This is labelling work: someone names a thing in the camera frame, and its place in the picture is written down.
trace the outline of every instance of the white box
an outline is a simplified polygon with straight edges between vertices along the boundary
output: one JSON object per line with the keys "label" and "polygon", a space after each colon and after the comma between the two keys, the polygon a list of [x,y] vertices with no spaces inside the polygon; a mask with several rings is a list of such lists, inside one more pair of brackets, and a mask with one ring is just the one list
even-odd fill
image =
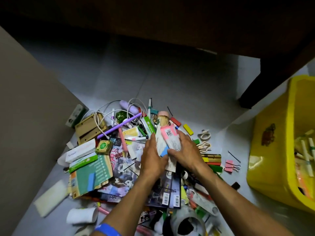
{"label": "white box", "polygon": [[95,144],[95,139],[92,139],[86,143],[83,143],[80,146],[77,146],[76,148],[71,149],[67,152],[65,161],[68,163],[72,163],[75,160],[94,152],[96,150]]}

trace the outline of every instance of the white tile floor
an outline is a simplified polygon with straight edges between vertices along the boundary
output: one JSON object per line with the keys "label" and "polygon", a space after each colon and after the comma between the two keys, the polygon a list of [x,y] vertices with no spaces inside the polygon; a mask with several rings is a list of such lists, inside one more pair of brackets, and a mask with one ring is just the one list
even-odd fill
{"label": "white tile floor", "polygon": [[[167,110],[168,106],[179,121],[187,123],[195,132],[194,139],[201,130],[210,129],[212,152],[221,153],[223,160],[233,159],[229,150],[242,162],[239,173],[222,174],[226,182],[237,181],[239,193],[295,235],[314,234],[312,215],[275,202],[251,190],[246,182],[254,113],[240,108],[236,99],[258,75],[258,59],[215,56],[193,48],[116,36],[97,51],[87,46],[19,41],[90,109],[116,99],[138,97],[147,104],[152,98],[153,108]],[[236,119],[240,124],[231,124]],[[59,179],[67,182],[67,174],[56,165],[35,198]],[[74,235],[78,227],[66,225],[67,213],[85,204],[67,198],[44,219],[31,204],[13,235]]]}

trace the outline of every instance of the pile of clutter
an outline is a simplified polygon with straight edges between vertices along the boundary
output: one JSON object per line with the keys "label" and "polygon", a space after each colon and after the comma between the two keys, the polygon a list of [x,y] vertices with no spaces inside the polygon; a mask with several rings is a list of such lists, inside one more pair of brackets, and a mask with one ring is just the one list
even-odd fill
{"label": "pile of clutter", "polygon": [[[119,101],[122,109],[113,109],[107,114],[104,112],[114,101],[102,106],[105,107],[104,111],[98,109],[92,111],[92,114],[91,111],[77,114],[84,114],[81,121],[74,126],[78,146],[69,144],[72,149],[58,159],[58,163],[69,172],[68,187],[60,181],[35,201],[42,217],[66,195],[70,195],[73,199],[84,198],[98,202],[98,206],[72,209],[67,216],[67,222],[94,223],[98,212],[109,213],[100,203],[117,204],[133,187],[140,174],[145,142],[151,134],[156,134],[157,151],[161,157],[167,154],[169,148],[176,151],[181,149],[176,131],[181,130],[181,123],[175,119],[169,108],[167,107],[169,112],[155,110],[150,99],[147,109],[143,102],[143,106],[140,106],[131,103],[132,100],[134,99],[129,102]],[[194,134],[187,124],[183,128],[190,136]],[[204,162],[219,177],[224,170],[239,170],[233,161],[226,162],[224,167],[221,155],[209,153],[210,137],[209,131],[203,130],[193,140],[198,145]],[[54,201],[47,207],[47,197],[52,193]],[[147,199],[137,231],[145,235],[162,235],[164,230],[183,235],[219,235],[218,214],[218,208],[202,184],[191,172],[177,164],[174,158],[169,157],[164,174],[155,183]]]}

